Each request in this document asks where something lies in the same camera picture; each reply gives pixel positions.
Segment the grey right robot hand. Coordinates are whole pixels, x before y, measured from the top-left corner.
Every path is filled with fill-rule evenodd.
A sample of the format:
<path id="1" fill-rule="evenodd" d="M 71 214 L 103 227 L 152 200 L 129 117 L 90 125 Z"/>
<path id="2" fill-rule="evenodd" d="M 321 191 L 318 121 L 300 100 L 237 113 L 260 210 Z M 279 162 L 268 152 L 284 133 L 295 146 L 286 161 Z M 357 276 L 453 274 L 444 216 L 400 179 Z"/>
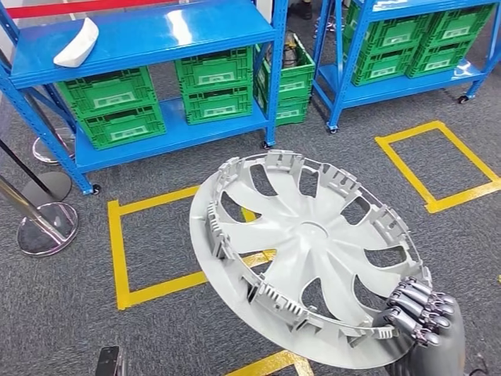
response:
<path id="1" fill-rule="evenodd" d="M 386 367 L 389 375 L 463 375 L 466 336 L 459 303 L 414 277 L 399 282 L 374 319 L 413 340 L 405 355 Z"/>

